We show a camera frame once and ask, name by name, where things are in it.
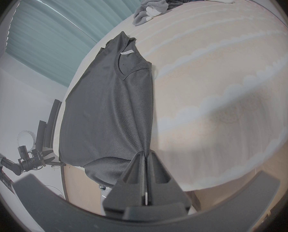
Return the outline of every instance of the white clothing tag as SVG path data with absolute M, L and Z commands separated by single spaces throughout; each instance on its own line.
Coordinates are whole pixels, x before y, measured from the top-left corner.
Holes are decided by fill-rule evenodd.
M 120 54 L 121 55 L 126 55 L 126 54 L 129 54 L 129 53 L 132 53 L 132 52 L 134 52 L 134 51 L 133 50 L 128 50 L 126 52 L 121 52 Z

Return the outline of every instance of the curtain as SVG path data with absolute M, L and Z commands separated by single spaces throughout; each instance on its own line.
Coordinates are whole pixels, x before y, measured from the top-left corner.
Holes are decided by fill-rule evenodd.
M 69 86 L 80 62 L 141 0 L 21 0 L 6 52 L 38 73 Z

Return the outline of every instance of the wooden floor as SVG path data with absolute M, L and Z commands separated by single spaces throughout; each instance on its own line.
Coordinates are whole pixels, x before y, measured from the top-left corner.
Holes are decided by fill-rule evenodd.
M 267 211 L 258 221 L 257 225 L 260 224 L 288 189 L 288 141 L 262 166 L 243 177 L 213 188 L 196 190 L 195 194 L 201 203 L 202 210 L 206 210 L 234 194 L 261 170 L 279 179 L 280 187 Z M 87 211 L 101 214 L 101 191 L 98 184 L 89 179 L 84 171 L 70 165 L 64 167 L 64 175 L 69 202 Z

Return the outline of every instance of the green curtain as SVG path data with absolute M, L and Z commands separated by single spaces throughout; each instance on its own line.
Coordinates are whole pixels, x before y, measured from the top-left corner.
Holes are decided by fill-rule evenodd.
M 38 73 L 69 86 L 80 62 L 141 0 L 21 0 L 6 52 Z

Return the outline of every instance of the bed sheet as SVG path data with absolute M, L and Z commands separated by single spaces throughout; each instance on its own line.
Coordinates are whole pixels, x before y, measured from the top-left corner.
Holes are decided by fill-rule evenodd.
M 65 99 L 106 42 L 135 37 L 153 65 L 150 148 L 184 191 L 237 179 L 288 139 L 288 29 L 256 3 L 185 3 L 140 26 L 130 16 L 80 64 Z

